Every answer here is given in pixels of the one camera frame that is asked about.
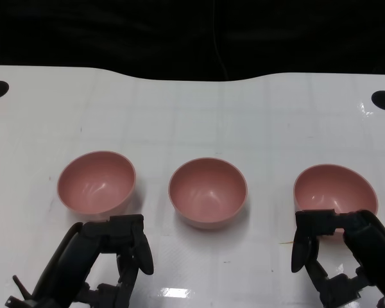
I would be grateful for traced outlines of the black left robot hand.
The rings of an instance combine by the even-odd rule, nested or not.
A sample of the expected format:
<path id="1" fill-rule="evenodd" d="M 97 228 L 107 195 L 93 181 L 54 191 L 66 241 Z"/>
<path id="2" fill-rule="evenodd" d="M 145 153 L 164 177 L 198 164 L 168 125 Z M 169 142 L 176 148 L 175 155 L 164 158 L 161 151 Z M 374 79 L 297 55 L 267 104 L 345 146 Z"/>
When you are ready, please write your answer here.
<path id="1" fill-rule="evenodd" d="M 115 285 L 103 283 L 91 290 L 86 279 L 102 253 L 116 256 L 119 278 Z M 76 223 L 47 264 L 31 299 L 53 307 L 69 307 L 74 302 L 90 307 L 128 307 L 139 272 L 154 273 L 143 215 Z"/>

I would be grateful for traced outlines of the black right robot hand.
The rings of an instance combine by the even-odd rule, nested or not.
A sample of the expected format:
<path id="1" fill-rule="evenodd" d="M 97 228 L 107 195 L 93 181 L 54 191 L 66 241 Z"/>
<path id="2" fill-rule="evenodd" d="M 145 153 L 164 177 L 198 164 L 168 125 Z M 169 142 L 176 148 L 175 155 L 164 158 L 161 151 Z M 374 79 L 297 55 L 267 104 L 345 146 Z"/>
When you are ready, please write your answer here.
<path id="1" fill-rule="evenodd" d="M 338 214 L 334 210 L 296 212 L 296 232 L 291 270 L 305 268 L 320 294 L 324 307 L 342 307 L 360 297 L 360 291 L 375 286 L 383 295 L 378 307 L 385 307 L 385 227 L 368 210 Z M 343 230 L 343 240 L 359 263 L 356 277 L 339 274 L 329 278 L 318 262 L 319 238 Z"/>

